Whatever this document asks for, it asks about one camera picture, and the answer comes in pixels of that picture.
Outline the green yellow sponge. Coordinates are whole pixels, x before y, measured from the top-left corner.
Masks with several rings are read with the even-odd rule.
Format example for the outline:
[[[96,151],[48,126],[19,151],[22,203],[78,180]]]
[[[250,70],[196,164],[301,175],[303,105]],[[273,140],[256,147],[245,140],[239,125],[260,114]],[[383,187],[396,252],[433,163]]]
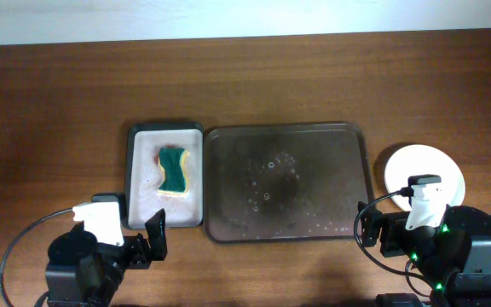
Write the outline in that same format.
[[[188,191],[188,174],[185,170],[188,150],[164,147],[159,150],[159,168],[163,181],[158,191],[161,194],[184,195]]]

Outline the white plate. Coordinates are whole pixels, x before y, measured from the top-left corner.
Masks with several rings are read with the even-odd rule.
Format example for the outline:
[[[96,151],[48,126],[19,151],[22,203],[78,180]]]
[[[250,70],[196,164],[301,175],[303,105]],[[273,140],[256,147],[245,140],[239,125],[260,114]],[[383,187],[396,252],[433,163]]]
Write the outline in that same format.
[[[384,186],[394,192],[407,185],[411,176],[438,175],[442,179],[445,203],[461,206],[465,199],[465,179],[458,165],[443,151],[413,144],[397,149],[385,163]]]

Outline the small black sponge tray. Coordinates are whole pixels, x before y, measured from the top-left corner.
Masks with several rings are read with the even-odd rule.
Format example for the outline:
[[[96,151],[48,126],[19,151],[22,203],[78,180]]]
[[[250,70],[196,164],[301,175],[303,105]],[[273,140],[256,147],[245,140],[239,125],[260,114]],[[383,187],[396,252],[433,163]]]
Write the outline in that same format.
[[[158,210],[164,209],[171,228],[196,227],[203,213],[203,126],[197,122],[141,123],[127,137],[124,192],[124,225],[141,229]],[[164,147],[188,150],[188,191],[184,195],[161,194],[163,181],[159,150]]]

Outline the large brown serving tray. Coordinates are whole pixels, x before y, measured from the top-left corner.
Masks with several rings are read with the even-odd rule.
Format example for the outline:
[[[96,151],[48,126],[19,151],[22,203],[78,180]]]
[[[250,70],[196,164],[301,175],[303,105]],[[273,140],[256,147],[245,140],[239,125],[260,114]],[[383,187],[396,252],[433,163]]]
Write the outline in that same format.
[[[351,123],[220,127],[205,136],[204,231],[219,244],[350,240],[373,200]]]

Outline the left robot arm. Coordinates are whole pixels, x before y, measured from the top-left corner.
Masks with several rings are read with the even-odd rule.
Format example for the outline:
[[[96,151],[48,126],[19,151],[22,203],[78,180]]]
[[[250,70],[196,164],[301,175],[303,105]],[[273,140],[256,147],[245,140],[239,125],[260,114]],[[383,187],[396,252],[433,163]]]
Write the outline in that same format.
[[[148,269],[167,256],[165,211],[144,224],[147,236],[124,236],[122,193],[96,194],[72,208],[76,225],[49,246],[49,306],[108,306],[129,269]]]

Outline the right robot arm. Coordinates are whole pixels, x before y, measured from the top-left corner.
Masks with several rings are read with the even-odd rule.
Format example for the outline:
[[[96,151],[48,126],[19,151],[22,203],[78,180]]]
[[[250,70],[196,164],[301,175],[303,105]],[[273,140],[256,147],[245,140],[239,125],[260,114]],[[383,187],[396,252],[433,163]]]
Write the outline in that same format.
[[[379,294],[376,305],[491,306],[491,215],[445,204],[441,183],[437,175],[409,177],[394,194],[408,199],[410,211],[382,213],[376,200],[358,204],[353,230],[360,250],[379,245],[385,258],[407,257],[393,274],[430,288]]]

